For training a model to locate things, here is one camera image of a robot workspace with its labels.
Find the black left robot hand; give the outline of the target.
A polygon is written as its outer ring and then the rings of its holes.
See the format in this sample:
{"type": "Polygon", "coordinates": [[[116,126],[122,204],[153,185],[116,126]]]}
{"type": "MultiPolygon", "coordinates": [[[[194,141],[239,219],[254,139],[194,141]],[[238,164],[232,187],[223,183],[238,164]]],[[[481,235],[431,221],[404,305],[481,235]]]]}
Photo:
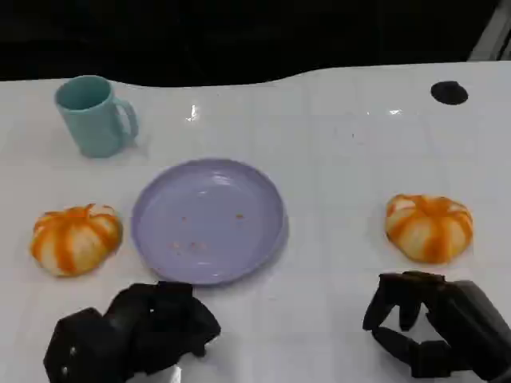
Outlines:
{"type": "Polygon", "coordinates": [[[153,375],[185,354],[204,357],[220,335],[212,312],[187,283],[134,283],[112,300],[105,318],[121,337],[123,378],[153,375]]]}

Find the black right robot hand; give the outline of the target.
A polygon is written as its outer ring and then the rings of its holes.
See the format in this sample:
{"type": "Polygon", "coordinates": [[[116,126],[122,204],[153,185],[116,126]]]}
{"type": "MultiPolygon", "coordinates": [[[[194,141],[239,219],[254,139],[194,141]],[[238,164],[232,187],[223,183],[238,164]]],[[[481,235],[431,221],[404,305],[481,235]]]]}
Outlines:
{"type": "Polygon", "coordinates": [[[414,378],[472,371],[485,382],[510,380],[510,328],[484,291],[470,280],[448,282],[421,271],[384,273],[362,327],[414,378]],[[441,336],[416,342],[405,336],[420,309],[441,336]]]}

